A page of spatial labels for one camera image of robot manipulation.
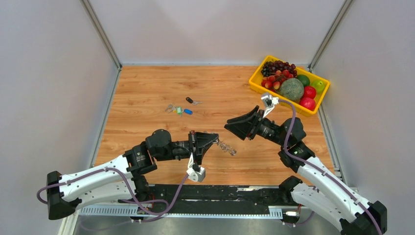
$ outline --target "blue key fob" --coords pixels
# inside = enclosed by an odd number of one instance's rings
[[[189,109],[184,109],[183,112],[184,113],[187,113],[189,115],[193,114],[193,112],[191,110],[189,110]]]

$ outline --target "red apple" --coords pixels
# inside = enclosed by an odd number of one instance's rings
[[[311,111],[313,111],[316,108],[316,102],[312,98],[309,98],[309,97],[301,98],[300,105]]]
[[[270,89],[270,88],[272,88],[272,82],[271,82],[271,81],[266,81],[266,82],[265,82],[265,84],[264,84],[264,87],[265,87],[266,89]]]
[[[314,99],[316,95],[317,95],[317,91],[314,87],[312,86],[304,87],[304,95],[302,95],[302,97],[308,97],[308,98]]]
[[[274,90],[278,90],[280,86],[281,86],[281,83],[280,82],[274,82],[273,83]]]
[[[284,77],[288,77],[289,74],[290,72],[288,70],[282,71],[282,75],[284,75]]]
[[[270,82],[274,82],[275,81],[275,76],[273,76],[273,75],[271,75],[271,76],[269,76],[268,77],[268,81],[270,81]]]

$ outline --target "wooden table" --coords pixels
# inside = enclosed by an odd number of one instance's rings
[[[213,145],[205,154],[206,178],[212,185],[278,185],[295,173],[279,160],[279,146],[257,136],[242,141],[223,126],[227,119],[246,114],[255,105],[263,109],[261,94],[249,88],[256,67],[241,66],[133,66],[123,67],[95,165],[105,163],[140,144],[157,129],[166,129],[173,141],[187,140],[190,130],[219,134],[237,150],[236,156]],[[185,98],[202,101],[191,105]],[[192,115],[167,113],[167,105],[188,108]],[[268,116],[277,124],[290,118],[289,108],[278,105]],[[304,142],[333,171],[317,115],[299,116],[307,137]],[[146,174],[150,184],[178,184],[187,160],[158,162]]]

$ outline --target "white wall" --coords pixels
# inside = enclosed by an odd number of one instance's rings
[[[36,191],[88,167],[116,73],[79,1],[2,1],[0,234],[57,234]]]
[[[414,234],[415,1],[356,0],[318,63],[345,178]]]
[[[122,63],[310,63],[344,0],[90,0]]]

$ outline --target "yellow basket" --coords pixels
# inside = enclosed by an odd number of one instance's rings
[[[269,92],[273,96],[276,96],[276,97],[278,97],[280,99],[285,99],[285,100],[290,101],[291,103],[294,104],[297,113],[303,114],[304,116],[311,116],[311,115],[315,114],[317,112],[317,110],[319,109],[321,103],[322,103],[322,100],[323,100],[323,98],[325,96],[325,93],[327,92],[328,87],[330,86],[330,82],[327,81],[327,80],[325,80],[324,78],[321,78],[319,76],[316,76],[316,75],[314,75],[314,74],[312,74],[310,72],[307,72],[307,71],[305,71],[305,70],[303,70],[301,68],[296,68],[295,69],[297,71],[297,75],[300,75],[300,74],[306,75],[310,79],[310,83],[312,83],[313,81],[316,81],[316,80],[320,80],[320,81],[322,81],[325,84],[324,91],[322,93],[320,93],[320,94],[317,94],[316,97],[314,98],[314,100],[316,101],[316,107],[314,108],[314,110],[309,110],[309,109],[307,109],[305,107],[302,107],[297,102],[294,102],[292,100],[289,100],[289,99],[287,99],[287,98],[285,98],[285,97],[283,97],[281,95],[278,95],[277,93],[272,92],[272,91],[266,89],[265,87],[262,87],[261,86],[261,82],[262,82],[262,78],[263,78],[262,73],[261,73],[262,67],[264,66],[265,62],[268,62],[268,61],[276,61],[276,60],[280,60],[280,59],[275,58],[275,57],[273,57],[271,55],[268,55],[267,57],[265,57],[264,61],[262,61],[261,65],[256,69],[255,73],[249,79],[249,85],[250,85],[251,89],[254,90],[254,91],[256,91],[256,92],[258,92],[258,93],[261,93],[261,94],[263,94],[265,92]]]

